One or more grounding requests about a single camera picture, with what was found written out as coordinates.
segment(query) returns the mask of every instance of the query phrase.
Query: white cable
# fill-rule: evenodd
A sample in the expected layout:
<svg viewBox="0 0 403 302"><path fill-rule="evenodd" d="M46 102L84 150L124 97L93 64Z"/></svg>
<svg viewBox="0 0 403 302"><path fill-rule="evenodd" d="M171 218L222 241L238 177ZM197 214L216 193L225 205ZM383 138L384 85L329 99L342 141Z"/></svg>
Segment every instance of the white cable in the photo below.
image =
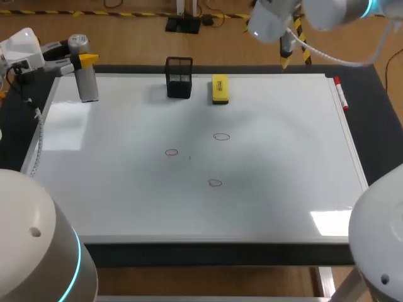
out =
<svg viewBox="0 0 403 302"><path fill-rule="evenodd" d="M37 114L35 117L38 118L38 127L39 127L39 139L38 139L38 153L37 158L35 159L35 163L33 165L30 177L33 177L37 172L40 156L42 154L42 145L43 145L43 117L39 110L39 108L35 109L35 113Z"/></svg>
<svg viewBox="0 0 403 302"><path fill-rule="evenodd" d="M4 75L3 81L1 82L0 92L3 90L5 80L6 80L6 75Z"/></svg>
<svg viewBox="0 0 403 302"><path fill-rule="evenodd" d="M294 32L291 29L287 28L287 32L289 32L294 37L294 40L297 43L301 44L301 46L309 49L312 53L315 53L316 55L318 55L320 57L323 57L323 58L325 58L325 59L327 59L329 61L332 61L332 62L340 64L340 65L348 66L348 67L363 67L363 66L371 65L377 59L377 57L379 56L379 54L380 54L380 52L382 50L383 45L385 44L386 37L387 37L390 29L392 28L392 26L393 26L393 21L391 21L386 26L385 31L382 34L382 37L381 37L381 39L379 41L379 44L378 44L378 47L377 47L375 53L366 62L348 62L348 61L344 61L344 60L340 60L340 59L331 57L330 55L327 55L326 53L323 53L323 52L317 50L316 48L306 44L304 41L301 41L299 39L299 37L297 37L296 34L294 34Z"/></svg>

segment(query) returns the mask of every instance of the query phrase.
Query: wooden floor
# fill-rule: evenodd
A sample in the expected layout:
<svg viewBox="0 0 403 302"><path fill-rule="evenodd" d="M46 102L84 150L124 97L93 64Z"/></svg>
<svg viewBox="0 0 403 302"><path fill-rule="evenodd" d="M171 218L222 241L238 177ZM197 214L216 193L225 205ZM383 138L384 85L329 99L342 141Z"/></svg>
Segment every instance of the wooden floor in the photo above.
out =
<svg viewBox="0 0 403 302"><path fill-rule="evenodd" d="M175 12L172 0L126 0L115 11ZM226 13L249 13L248 0L210 0L210 5ZM209 10L200 1L203 12ZM0 9L72 9L102 10L101 0L15 0ZM268 65L278 64L277 43L263 45L244 33L244 20L226 20L220 28L201 27L198 35L166 33L164 18L116 18L110 16L4 16L0 17L0 40L24 27L33 28L41 42L66 39L73 33L85 33L93 52L100 54L99 64L163 65L170 55L193 57L194 65ZM325 53L344 60L363 61L377 47L387 20L372 17L332 32L317 32L303 20L308 42ZM390 34L375 63L384 82L387 59L403 48L403 34ZM328 64L312 56L313 64ZM292 64L303 64L297 49ZM397 57L389 69L389 96L403 121L403 86L400 84L403 57ZM334 270L340 283L348 269ZM153 268L100 269L100 294L153 295L243 295L243 296L315 296L309 268Z"/></svg>

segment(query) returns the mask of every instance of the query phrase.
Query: cable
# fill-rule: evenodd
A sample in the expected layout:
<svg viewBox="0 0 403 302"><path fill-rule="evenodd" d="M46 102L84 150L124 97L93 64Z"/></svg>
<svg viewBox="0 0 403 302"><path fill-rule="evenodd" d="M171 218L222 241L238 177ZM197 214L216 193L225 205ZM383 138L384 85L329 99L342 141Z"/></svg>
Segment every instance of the cable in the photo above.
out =
<svg viewBox="0 0 403 302"><path fill-rule="evenodd" d="M4 75L3 81L1 82L0 92L3 91L3 88L4 88L4 81L5 81L5 80L6 80L6 75Z"/></svg>
<svg viewBox="0 0 403 302"><path fill-rule="evenodd" d="M120 0L119 4L114 5L114 6L108 6L106 5L106 0L103 0L103 7L104 8L118 8L119 6L121 6L123 4L123 0Z"/></svg>
<svg viewBox="0 0 403 302"><path fill-rule="evenodd" d="M294 34L294 32L291 29L287 28L287 32L289 32L294 37L294 40L297 43L301 44L301 46L303 46L305 48L308 48L311 52L315 53L316 55L318 55L320 57L323 57L323 58L325 58L325 59L327 59L329 61L332 61L332 62L340 64L340 65L348 66L348 67L363 67L363 66L371 65L377 59L377 57L379 56L379 54L380 54L380 52L382 50L383 45L385 44L386 37L387 37L390 29L392 28L392 25L393 25L393 21L391 21L386 26L385 31L382 34L382 37L381 37L381 39L379 41L379 44L378 44L378 47L377 47L375 53L366 62L348 62L348 61L344 61L344 60L340 60L340 59L331 57L330 55L327 55L326 53L323 53L323 52L317 50L316 48L304 43L303 41L301 41L296 36L296 34Z"/></svg>
<svg viewBox="0 0 403 302"><path fill-rule="evenodd" d="M202 14L203 14L203 9L202 9L202 6L199 4L199 1L197 1L197 8L200 9L200 14L198 14L197 17L201 17Z"/></svg>
<svg viewBox="0 0 403 302"><path fill-rule="evenodd" d="M10 86L10 88L11 88L12 90L14 90L15 92L17 92L17 93L21 96L21 98L22 98L22 93L19 92L19 90L14 87L13 83L11 83L10 79L8 78L8 74L9 74L9 72L10 72L11 69L13 69L13 67L7 68L6 76L5 76L6 81L7 81L8 85Z"/></svg>
<svg viewBox="0 0 403 302"><path fill-rule="evenodd" d="M403 49L400 49L398 52L396 52L393 56L391 56L388 60L388 62L386 63L386 68L385 68L385 90L386 93L388 93L388 71L389 71L389 64L391 63L391 61L397 57L398 55L400 55L403 52Z"/></svg>
<svg viewBox="0 0 403 302"><path fill-rule="evenodd" d="M37 153L37 157L35 159L33 168L31 170L30 177L33 177L35 175L35 173L37 172L39 162L40 162L40 156L42 154L42 145L43 145L43 116L42 116L42 113L40 112L39 108L35 109L35 113L37 114L35 116L35 118L38 118L38 127L39 127L38 153Z"/></svg>
<svg viewBox="0 0 403 302"><path fill-rule="evenodd" d="M211 8L211 7L206 3L206 0L203 0L203 4L204 4L209 10L211 10L211 11L219 11L219 12L222 14L222 22L221 22L221 24L218 25L218 26L212 26L212 27L218 28L218 27L223 26L224 23L225 23L225 14L224 14L224 12L223 12L221 9L219 9L219 8Z"/></svg>
<svg viewBox="0 0 403 302"><path fill-rule="evenodd" d="M24 95L23 95L23 84L22 82L20 82L20 90L18 90L17 88L14 87L13 83L11 83L11 81L8 78L8 74L10 72L11 69L14 69L14 73L16 74L16 76L21 74L21 68L19 66L16 66L16 64L14 64L13 66L7 68L6 71L6 75L4 76L7 80L7 83L10 85L10 88L14 91L16 91L20 96L21 99L23 100L23 102L25 104L28 105L28 107L33 108L35 110L35 117L34 118L38 118L38 127L39 127L39 139L38 139L38 153L37 153L37 157L35 159L35 163L33 165L32 171L30 173L30 177L33 177L35 175L35 173L37 172L38 166L39 166L39 162L40 162L40 157L42 154L42 145L43 145L43 116L42 113L40 112L40 109L38 108L38 106L32 101L32 99L28 98L28 99L24 99Z"/></svg>

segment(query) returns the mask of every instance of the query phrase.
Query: whiteboard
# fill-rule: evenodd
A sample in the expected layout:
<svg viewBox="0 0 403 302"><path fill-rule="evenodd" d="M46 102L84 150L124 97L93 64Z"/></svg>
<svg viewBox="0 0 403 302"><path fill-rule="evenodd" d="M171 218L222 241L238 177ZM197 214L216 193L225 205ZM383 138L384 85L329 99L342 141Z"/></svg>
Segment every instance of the whiteboard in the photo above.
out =
<svg viewBox="0 0 403 302"><path fill-rule="evenodd" d="M165 81L97 74L95 103L54 82L35 179L85 243L348 242L367 184L332 79L229 75L228 105L211 75L190 99Z"/></svg>

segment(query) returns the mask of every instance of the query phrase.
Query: red circle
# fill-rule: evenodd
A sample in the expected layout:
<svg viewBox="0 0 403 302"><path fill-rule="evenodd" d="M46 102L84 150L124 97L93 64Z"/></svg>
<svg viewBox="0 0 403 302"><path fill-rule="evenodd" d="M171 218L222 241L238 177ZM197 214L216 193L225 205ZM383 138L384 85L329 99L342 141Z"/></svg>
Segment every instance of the red circle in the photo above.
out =
<svg viewBox="0 0 403 302"><path fill-rule="evenodd" d="M219 181L218 179L209 179L208 185L210 187L219 187L222 185L222 181Z"/></svg>
<svg viewBox="0 0 403 302"><path fill-rule="evenodd" d="M165 154L167 156L175 156L177 155L179 152L176 149L168 149L165 151Z"/></svg>
<svg viewBox="0 0 403 302"><path fill-rule="evenodd" d="M229 140L230 136L226 133L216 133L213 135L216 140Z"/></svg>

